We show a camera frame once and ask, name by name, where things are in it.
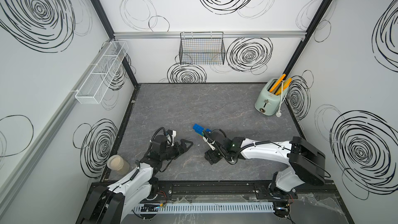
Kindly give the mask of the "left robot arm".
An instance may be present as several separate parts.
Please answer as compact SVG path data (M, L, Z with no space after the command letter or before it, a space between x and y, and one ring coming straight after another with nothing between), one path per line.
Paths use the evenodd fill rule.
M164 161L172 161L193 146L185 139L175 142L172 134L157 135L150 141L136 168L115 183L95 187L88 195L76 223L119 224L146 198L156 198L158 179Z

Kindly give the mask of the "blue long lego brick front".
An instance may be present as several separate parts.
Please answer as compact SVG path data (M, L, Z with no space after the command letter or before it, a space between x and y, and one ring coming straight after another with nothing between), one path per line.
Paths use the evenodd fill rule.
M193 126L193 130L198 133L198 134L202 134L204 131L204 128L198 124L194 124Z

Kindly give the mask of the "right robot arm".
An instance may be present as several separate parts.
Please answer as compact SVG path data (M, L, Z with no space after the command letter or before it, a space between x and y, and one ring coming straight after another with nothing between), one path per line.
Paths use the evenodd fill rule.
M266 189L274 199L290 197L293 189L303 184L324 186L325 179L330 177L325 170L325 154L299 136L283 142L255 141L242 137L229 139L221 130L204 130L202 137L210 147L205 159L211 165L222 159L230 165L249 159L285 164L284 170L273 174Z

